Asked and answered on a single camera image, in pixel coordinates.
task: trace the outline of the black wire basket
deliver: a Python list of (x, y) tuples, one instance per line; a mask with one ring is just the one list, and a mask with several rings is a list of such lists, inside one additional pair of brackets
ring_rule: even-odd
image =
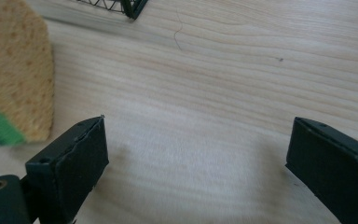
[(129, 18), (136, 20), (147, 0), (76, 0), (79, 3), (89, 4), (104, 8), (108, 11), (123, 13)]

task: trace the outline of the wood grain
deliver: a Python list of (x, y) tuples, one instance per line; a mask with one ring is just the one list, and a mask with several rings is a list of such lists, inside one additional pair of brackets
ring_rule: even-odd
[[(358, 1), (149, 0), (107, 32), (48, 28), (50, 141), (106, 117), (111, 163), (77, 223), (339, 223), (284, 165), (295, 116), (358, 139)], [(0, 175), (46, 144), (0, 147)]]

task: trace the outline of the light wood surface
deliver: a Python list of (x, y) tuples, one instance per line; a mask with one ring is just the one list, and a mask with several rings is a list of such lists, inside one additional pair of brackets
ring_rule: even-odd
[[(339, 223), (284, 165), (295, 116), (358, 140), (358, 1), (149, 0), (111, 23), (48, 21), (49, 141), (105, 115), (77, 223)], [(0, 175), (47, 144), (0, 147)]]

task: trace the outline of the black plastic part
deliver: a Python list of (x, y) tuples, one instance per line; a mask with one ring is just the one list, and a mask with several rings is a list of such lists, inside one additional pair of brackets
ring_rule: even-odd
[(343, 224), (358, 224), (358, 141), (295, 118), (286, 166)]
[(103, 117), (79, 122), (26, 162), (27, 199), (41, 223), (69, 223), (108, 164)]
[(15, 175), (0, 176), (0, 224), (31, 223), (21, 194), (21, 184)]
[(28, 211), (29, 220), (33, 223), (40, 214), (40, 199), (36, 189), (30, 185), (28, 176), (25, 176), (21, 181), (22, 194), (24, 195), (26, 209)]

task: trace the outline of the yellow sponge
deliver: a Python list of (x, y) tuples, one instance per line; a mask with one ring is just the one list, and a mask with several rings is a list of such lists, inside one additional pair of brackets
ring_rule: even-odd
[(43, 19), (22, 0), (0, 0), (0, 145), (48, 138), (53, 70)]

